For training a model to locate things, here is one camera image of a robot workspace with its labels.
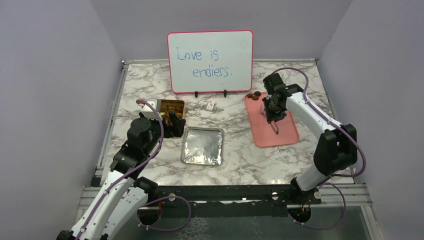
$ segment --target pink cutting board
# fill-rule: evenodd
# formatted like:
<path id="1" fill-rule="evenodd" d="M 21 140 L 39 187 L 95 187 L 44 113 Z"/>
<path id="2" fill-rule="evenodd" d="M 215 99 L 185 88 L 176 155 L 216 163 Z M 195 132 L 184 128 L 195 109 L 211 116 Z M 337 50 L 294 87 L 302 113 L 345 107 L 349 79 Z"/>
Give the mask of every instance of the pink cutting board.
<path id="1" fill-rule="evenodd" d="M 247 114 L 250 120 L 254 144 L 260 148 L 275 147 L 281 145 L 295 144 L 299 142 L 299 133 L 295 125 L 292 113 L 286 111 L 287 116 L 276 125 L 279 134 L 275 134 L 271 125 L 267 123 L 267 119 L 260 112 L 262 99 L 267 96 L 266 92 L 262 92 L 259 100 L 252 100 L 247 95 L 244 97 Z"/>

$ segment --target whiteboard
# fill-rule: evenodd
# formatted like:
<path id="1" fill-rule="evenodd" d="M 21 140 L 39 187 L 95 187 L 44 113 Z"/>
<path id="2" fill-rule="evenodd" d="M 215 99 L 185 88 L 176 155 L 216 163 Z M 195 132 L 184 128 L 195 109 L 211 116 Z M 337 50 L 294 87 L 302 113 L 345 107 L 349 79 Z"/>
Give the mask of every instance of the whiteboard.
<path id="1" fill-rule="evenodd" d="M 252 88 L 252 31 L 171 32 L 167 42 L 174 93 L 247 92 Z"/>

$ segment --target gray floor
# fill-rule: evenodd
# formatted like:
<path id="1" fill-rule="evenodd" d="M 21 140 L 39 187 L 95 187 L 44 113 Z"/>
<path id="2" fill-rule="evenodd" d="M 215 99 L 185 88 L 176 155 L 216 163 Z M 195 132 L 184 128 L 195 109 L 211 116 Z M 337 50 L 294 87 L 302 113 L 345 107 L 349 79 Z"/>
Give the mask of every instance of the gray floor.
<path id="1" fill-rule="evenodd" d="M 329 226 L 337 222 L 341 208 L 314 208 L 308 224 Z M 160 219 L 155 227 L 175 228 L 185 219 Z M 136 216 L 119 231 L 116 240 L 370 240 L 360 207 L 349 207 L 343 223 L 331 230 L 301 227 L 288 217 L 193 218 L 190 224 L 176 232 L 160 232 L 137 227 Z"/>

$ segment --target silver square tray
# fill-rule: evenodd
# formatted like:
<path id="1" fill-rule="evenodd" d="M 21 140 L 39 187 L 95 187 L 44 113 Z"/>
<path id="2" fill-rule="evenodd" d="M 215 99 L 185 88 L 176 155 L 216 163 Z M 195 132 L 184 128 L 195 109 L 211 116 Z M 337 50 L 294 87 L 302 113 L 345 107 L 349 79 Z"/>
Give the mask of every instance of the silver square tray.
<path id="1" fill-rule="evenodd" d="M 221 165 L 223 146 L 222 129 L 188 127 L 182 140 L 181 161 L 186 164 Z"/>

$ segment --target marble tabletop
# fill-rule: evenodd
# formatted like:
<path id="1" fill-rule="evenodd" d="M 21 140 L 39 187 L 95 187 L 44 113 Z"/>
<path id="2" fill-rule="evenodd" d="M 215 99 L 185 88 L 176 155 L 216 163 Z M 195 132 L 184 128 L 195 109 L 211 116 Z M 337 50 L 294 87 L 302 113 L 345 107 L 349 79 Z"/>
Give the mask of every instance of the marble tabletop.
<path id="1" fill-rule="evenodd" d="M 303 70 L 310 79 L 308 96 L 331 115 L 329 102 L 315 62 L 254 62 L 253 91 L 264 92 L 262 79 L 282 67 Z M 280 72 L 284 83 L 305 85 L 304 77 L 297 72 Z M 257 185 L 288 184 L 290 180 L 313 163 L 317 139 L 296 116 L 298 143 L 277 147 L 259 148 L 254 144 L 249 117 L 245 108 L 246 93 L 194 95 L 174 94 L 171 91 L 168 64 L 130 64 L 124 83 L 102 180 L 112 163 L 113 156 L 127 138 L 132 120 L 138 117 L 140 107 L 136 99 L 183 100 L 187 107 L 186 127 L 223 129 L 223 163 L 219 166 L 186 164 L 181 161 L 182 138 L 165 139 L 160 153 L 141 172 L 162 186 L 172 185 Z M 215 102 L 213 112 L 206 111 L 209 100 Z M 351 178 L 333 178 L 333 183 L 353 183 Z"/>

